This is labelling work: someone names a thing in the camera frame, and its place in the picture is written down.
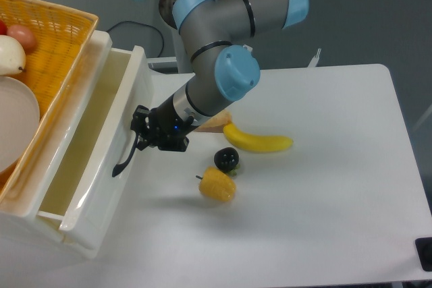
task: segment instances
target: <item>orange basket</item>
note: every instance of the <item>orange basket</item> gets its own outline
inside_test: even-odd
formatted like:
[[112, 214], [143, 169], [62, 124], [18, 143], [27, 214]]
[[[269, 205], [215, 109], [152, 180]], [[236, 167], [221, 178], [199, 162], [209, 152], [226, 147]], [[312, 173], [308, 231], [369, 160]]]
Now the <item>orange basket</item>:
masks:
[[0, 174], [1, 200], [46, 135], [98, 17], [46, 1], [0, 0], [0, 20], [6, 26], [29, 27], [37, 39], [37, 48], [26, 56], [26, 71], [13, 78], [33, 91], [41, 111], [38, 130], [26, 151], [14, 167]]

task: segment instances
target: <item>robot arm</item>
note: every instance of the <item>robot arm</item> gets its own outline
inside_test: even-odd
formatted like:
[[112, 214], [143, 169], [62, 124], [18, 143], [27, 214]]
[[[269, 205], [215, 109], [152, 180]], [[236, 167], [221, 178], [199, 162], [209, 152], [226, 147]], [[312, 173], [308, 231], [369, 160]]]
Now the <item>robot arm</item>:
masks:
[[188, 133], [259, 82], [256, 59], [233, 42], [284, 29], [307, 13], [308, 0], [177, 0], [173, 16], [195, 76], [159, 107], [137, 108], [131, 124], [136, 147], [185, 151]]

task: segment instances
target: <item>black object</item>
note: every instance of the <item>black object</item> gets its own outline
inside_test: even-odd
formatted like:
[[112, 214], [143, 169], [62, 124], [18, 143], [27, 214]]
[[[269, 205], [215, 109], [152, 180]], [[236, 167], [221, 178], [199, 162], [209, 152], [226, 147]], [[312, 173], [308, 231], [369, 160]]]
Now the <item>black object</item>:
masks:
[[416, 239], [417, 254], [424, 271], [432, 271], [432, 237]]
[[217, 151], [213, 160], [220, 171], [230, 172], [236, 168], [239, 156], [235, 148], [228, 147]]
[[142, 26], [142, 27], [146, 27], [146, 28], [151, 28], [152, 30], [154, 30], [155, 32], [157, 32], [157, 34], [159, 34], [159, 36], [161, 37], [161, 49], [159, 50], [159, 53], [157, 54], [157, 57], [160, 57], [162, 55], [162, 52], [165, 48], [165, 39], [163, 38], [163, 34], [160, 30], [158, 30], [157, 28], [155, 28], [154, 26], [148, 25], [148, 24], [144, 24], [144, 23], [140, 23], [140, 22], [134, 22], [133, 20], [123, 20], [121, 22], [116, 23], [114, 26], [108, 28], [106, 30], [107, 33], [110, 33], [113, 29], [117, 28], [120, 25], [123, 24], [133, 24], [133, 25], [138, 25], [138, 26]]
[[182, 130], [190, 127], [193, 122], [194, 118], [192, 116], [186, 121], [176, 119], [173, 135], [168, 134], [159, 125], [156, 108], [148, 110], [146, 107], [138, 105], [130, 122], [130, 129], [135, 132], [134, 143], [126, 161], [114, 166], [112, 176], [116, 177], [128, 166], [136, 148], [142, 151], [147, 146], [157, 146], [159, 150], [163, 151], [186, 151], [189, 139], [186, 136], [176, 136], [175, 133], [181, 134]]

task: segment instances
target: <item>yellow banana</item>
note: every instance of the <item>yellow banana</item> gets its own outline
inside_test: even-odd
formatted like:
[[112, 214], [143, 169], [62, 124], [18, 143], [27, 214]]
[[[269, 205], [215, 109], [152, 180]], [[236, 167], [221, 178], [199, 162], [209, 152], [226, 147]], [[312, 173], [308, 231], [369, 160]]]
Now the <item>yellow banana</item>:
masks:
[[251, 152], [277, 152], [289, 148], [293, 141], [287, 136], [260, 136], [244, 133], [233, 123], [223, 128], [223, 134], [228, 142], [237, 148]]

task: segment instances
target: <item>white drawer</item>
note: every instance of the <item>white drawer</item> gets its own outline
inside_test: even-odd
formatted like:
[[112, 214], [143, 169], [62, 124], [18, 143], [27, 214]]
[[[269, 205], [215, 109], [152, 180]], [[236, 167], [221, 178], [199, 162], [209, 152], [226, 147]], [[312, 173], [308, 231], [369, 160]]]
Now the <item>white drawer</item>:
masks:
[[136, 106], [149, 105], [153, 89], [143, 48], [111, 49], [109, 35], [95, 32], [89, 49], [81, 83], [70, 86], [50, 136], [0, 202], [0, 233], [93, 257], [132, 163], [111, 172], [128, 154]]

